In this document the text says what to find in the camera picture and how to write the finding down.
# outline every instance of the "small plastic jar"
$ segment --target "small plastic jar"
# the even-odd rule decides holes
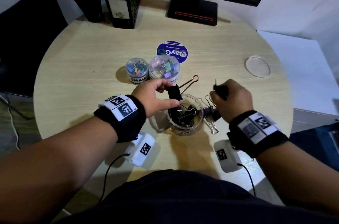
[[[171,119],[171,114],[169,110],[166,111],[166,117],[171,124],[169,129],[173,133],[178,135],[188,135],[193,131],[197,131],[199,127],[201,127],[204,110],[202,104],[194,96],[190,94],[182,94],[181,96],[182,96],[182,100],[180,100],[181,105],[178,106],[181,110],[185,110],[185,108],[188,108],[190,105],[197,110],[197,115],[195,115],[193,119],[194,121],[193,125],[191,127],[179,126]]]
[[[173,56],[157,55],[150,60],[149,73],[151,79],[167,79],[175,85],[180,73],[180,63]]]
[[[129,81],[138,85],[148,79],[148,64],[142,58],[132,58],[126,63]]]

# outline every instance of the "monitor base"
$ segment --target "monitor base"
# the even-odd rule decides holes
[[[215,26],[218,4],[204,0],[171,0],[167,17]]]

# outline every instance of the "black magazine file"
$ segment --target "black magazine file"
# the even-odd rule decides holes
[[[108,8],[108,14],[112,21],[113,27],[122,28],[122,29],[134,29],[135,22],[137,20],[140,0],[105,0]],[[123,19],[117,17],[113,17],[114,13],[114,3],[121,3],[119,1],[124,1],[127,4],[128,9],[128,19]]]

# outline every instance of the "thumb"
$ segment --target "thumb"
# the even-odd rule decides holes
[[[179,105],[179,101],[176,99],[165,99],[158,101],[158,109],[159,111],[168,110],[174,108]]]
[[[212,101],[215,103],[215,105],[216,105],[217,107],[219,107],[219,105],[221,104],[221,102],[223,101],[223,99],[222,99],[220,96],[218,96],[218,94],[215,93],[215,91],[211,91],[211,92],[210,92],[210,96],[211,96],[211,98],[212,98]]]

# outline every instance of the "round table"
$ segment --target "round table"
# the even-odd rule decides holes
[[[35,82],[34,110],[42,138],[63,131],[93,115],[98,103],[112,95],[130,94],[126,62],[133,57],[150,61],[158,45],[178,41],[189,51],[181,64],[179,85],[199,76],[185,93],[204,101],[215,79],[222,83],[234,79],[252,92],[254,107],[269,115],[289,136],[293,121],[290,87],[285,72],[271,47],[251,27],[218,9],[215,27],[165,17],[169,0],[142,0],[135,29],[118,29],[104,24],[76,20],[58,35],[46,52]],[[271,68],[266,78],[249,74],[244,61],[260,55]],[[157,93],[158,98],[168,94]],[[126,181],[138,179],[154,170],[184,169],[227,180],[250,190],[244,168],[224,173],[213,144],[228,139],[228,125],[216,122],[219,133],[212,135],[206,124],[191,136],[178,136],[163,128],[163,113],[146,121],[142,131],[150,133],[156,145],[142,167],[121,159],[109,171],[106,191]],[[96,195],[102,192],[103,177],[113,159],[124,153],[128,143],[117,144],[95,171],[84,188]],[[239,152],[254,184],[265,176],[256,160]]]

